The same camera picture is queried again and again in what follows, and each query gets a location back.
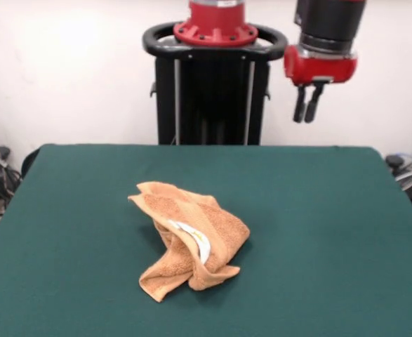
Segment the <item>crumpled towel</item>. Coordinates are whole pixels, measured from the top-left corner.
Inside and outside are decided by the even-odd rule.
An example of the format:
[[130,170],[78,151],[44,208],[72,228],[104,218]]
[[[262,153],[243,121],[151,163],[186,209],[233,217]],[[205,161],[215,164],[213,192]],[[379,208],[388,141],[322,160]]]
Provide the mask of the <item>crumpled towel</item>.
[[227,264],[250,231],[215,198],[156,182],[139,184],[138,189],[142,193],[128,199],[153,219],[167,248],[139,280],[154,300],[161,302],[187,280],[200,291],[239,273],[239,267]]

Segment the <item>green felt surface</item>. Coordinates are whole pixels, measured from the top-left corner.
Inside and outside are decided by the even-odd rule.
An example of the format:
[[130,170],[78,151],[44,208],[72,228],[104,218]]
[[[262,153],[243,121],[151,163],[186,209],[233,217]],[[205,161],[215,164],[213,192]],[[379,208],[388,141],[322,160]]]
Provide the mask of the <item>green felt surface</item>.
[[[250,227],[239,276],[140,289],[148,180]],[[0,223],[2,336],[412,336],[412,206],[365,148],[46,146]]]

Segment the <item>white backdrop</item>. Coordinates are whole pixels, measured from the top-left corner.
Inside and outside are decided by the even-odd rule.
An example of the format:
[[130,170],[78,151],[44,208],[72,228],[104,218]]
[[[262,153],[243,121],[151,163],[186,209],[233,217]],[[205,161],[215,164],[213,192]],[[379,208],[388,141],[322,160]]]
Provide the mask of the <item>white backdrop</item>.
[[[247,17],[291,42],[294,0],[247,0]],[[18,166],[44,143],[157,142],[154,59],[142,33],[187,0],[0,0],[0,144]],[[292,122],[296,90],[272,64],[263,144],[412,152],[412,0],[368,0],[350,83],[326,88],[317,121]]]

